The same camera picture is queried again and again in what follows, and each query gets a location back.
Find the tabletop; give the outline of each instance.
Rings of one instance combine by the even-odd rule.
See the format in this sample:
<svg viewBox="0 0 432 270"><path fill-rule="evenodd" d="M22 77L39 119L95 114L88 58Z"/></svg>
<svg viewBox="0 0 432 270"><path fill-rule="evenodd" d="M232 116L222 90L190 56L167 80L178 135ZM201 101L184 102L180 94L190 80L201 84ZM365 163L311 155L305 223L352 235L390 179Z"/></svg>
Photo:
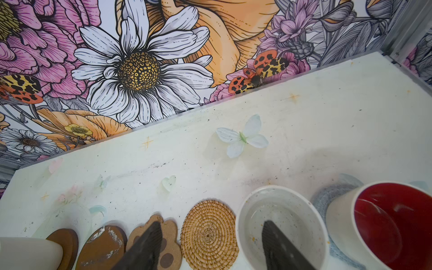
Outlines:
<svg viewBox="0 0 432 270"><path fill-rule="evenodd" d="M216 129L241 131L254 114L269 146L230 159ZM364 55L22 168L0 200L0 236L73 228L81 249L103 225L129 235L159 213L177 223L179 239L198 202L217 199L238 213L268 184L307 199L340 173L431 186L431 115L420 86L380 53ZM161 181L172 175L167 192ZM190 269L185 260L181 269ZM243 254L232 269L248 269ZM330 258L328 269L352 268Z"/></svg>

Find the mug rim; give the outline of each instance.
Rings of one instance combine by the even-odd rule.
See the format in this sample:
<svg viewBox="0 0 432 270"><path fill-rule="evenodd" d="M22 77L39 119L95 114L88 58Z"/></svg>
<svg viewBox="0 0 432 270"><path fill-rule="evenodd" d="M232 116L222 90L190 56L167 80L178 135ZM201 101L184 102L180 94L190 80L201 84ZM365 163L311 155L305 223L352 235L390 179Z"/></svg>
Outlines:
<svg viewBox="0 0 432 270"><path fill-rule="evenodd" d="M422 190L421 188L415 187L411 184L408 183L401 183L401 182L395 182L395 181L379 181L379 182L373 182L373 183L369 183L369 184L365 184L361 187L358 187L358 190L356 191L356 194L351 202L351 206L350 206L350 218L351 218L351 223L354 227L354 231L356 232L356 236L357 238L360 240L362 246L369 252L369 254L372 255L372 257L380 264L381 267L383 267L385 270L394 270L390 267L388 267L385 263L383 263L376 255L375 253L372 252L372 250L368 247L368 245L366 244L366 242L363 240L363 237L360 235L359 229L357 228L357 223L356 223L356 218L354 216L354 208L356 206L356 202L357 199L359 198L360 194L365 191L367 188L371 187L371 186L375 186L378 184L398 184L398 185L403 185L403 186L407 186L407 187L411 187L414 188L418 191L423 192L424 194L428 195L429 197L432 198L432 196L427 193L426 191Z"/></svg>
<svg viewBox="0 0 432 270"><path fill-rule="evenodd" d="M325 267L328 264L328 260L329 260L329 256L330 256L330 245L328 244L330 242L330 237L327 231L327 226L324 223L324 220L322 219L320 213L318 213L318 210L315 208L315 206L312 204L312 202L310 202L308 199L306 199L303 195L301 195L300 193L298 193L297 191L294 191L290 188L284 187L284 186L279 186L279 185L266 185L266 186L262 186L259 187L255 190L253 190L252 192L250 192L246 198L243 200L243 202L240 205L240 208L238 210L238 215L236 215L235 217L235 238L237 240L237 245L239 250L243 253L243 255L245 256L245 251L242 247L242 245L240 244L240 234L239 234L239 221L240 221L240 213L241 210L243 209L243 207L246 204L246 201L249 200L253 195L255 195L256 193L262 191L262 190L266 190L269 188L274 188L274 189L279 189L279 190L284 190L287 191L293 195L295 195L296 197L300 198L304 203L306 203L306 205L313 211L313 213L315 214L315 216L318 218L318 222L323 230L323 234L324 234L324 241L325 241L325 248L324 248L324 258L322 261L322 264L320 266L320 268L318 270L321 269L325 269ZM248 262L249 266L252 269L256 269L249 261L249 259L245 256L246 261Z"/></svg>

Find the white daisy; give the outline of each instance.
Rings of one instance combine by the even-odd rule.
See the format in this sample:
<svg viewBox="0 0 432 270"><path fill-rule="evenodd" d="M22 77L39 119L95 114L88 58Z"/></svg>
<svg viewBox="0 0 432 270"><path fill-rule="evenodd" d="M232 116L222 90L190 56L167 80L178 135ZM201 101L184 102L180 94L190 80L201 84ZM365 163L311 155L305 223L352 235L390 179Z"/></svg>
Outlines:
<svg viewBox="0 0 432 270"><path fill-rule="evenodd" d="M53 152L57 145L44 135L23 129L7 128L0 133L0 140L8 148L24 150L27 152Z"/></svg>
<svg viewBox="0 0 432 270"><path fill-rule="evenodd" d="M213 84L204 67L210 55L194 63L177 63L197 52L209 38L205 26L192 29L198 10L185 7L151 36L144 0L125 0L121 37L114 39L94 26L80 28L88 48L75 50L84 63L72 72L75 79L95 81L87 101L99 114L112 116L130 127L147 124L198 104L197 89Z"/></svg>

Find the blue coaster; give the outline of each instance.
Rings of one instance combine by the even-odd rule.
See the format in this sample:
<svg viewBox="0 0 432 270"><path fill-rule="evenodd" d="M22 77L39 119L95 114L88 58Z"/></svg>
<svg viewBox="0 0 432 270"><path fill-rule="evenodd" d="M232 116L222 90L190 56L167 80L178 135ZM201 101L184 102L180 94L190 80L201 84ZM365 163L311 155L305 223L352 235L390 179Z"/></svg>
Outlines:
<svg viewBox="0 0 432 270"><path fill-rule="evenodd" d="M357 188L361 187L363 183L358 180L357 178L346 175L346 174L340 174L339 176L339 183L331 185L329 187L325 187L321 189L313 198L312 204L314 207L318 210L318 213L320 213L322 219L325 221L325 214L327 212L327 208L330 205L330 203L336 199L337 197L340 197L344 195L345 193ZM333 242L330 235L330 255L338 258L341 261L344 261L348 265L358 268L360 270L366 270L366 267L354 260L351 260L348 258Z"/></svg>

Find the brown coaster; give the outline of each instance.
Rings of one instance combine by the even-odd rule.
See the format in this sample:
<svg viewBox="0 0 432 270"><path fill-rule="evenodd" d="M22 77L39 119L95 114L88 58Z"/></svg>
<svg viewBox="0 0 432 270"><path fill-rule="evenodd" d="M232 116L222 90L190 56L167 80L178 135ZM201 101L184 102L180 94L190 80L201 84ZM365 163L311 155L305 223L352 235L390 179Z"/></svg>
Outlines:
<svg viewBox="0 0 432 270"><path fill-rule="evenodd" d="M180 269L183 257L181 256L180 246L177 244L177 225L172 220L163 222L161 216L151 216L144 226L136 227L130 233L126 251L132 247L135 241L138 240L155 221L161 224L162 229L162 245L159 255L158 270L178 270Z"/></svg>
<svg viewBox="0 0 432 270"><path fill-rule="evenodd" d="M84 244L76 270L110 270L125 253L126 235L117 226L104 226Z"/></svg>
<svg viewBox="0 0 432 270"><path fill-rule="evenodd" d="M71 270L78 253L78 236L72 229L59 229L51 233L47 240L59 244L63 248L63 257L57 270Z"/></svg>
<svg viewBox="0 0 432 270"><path fill-rule="evenodd" d="M229 269L237 258L235 215L219 201L195 205L186 216L180 239L183 256L193 269Z"/></svg>

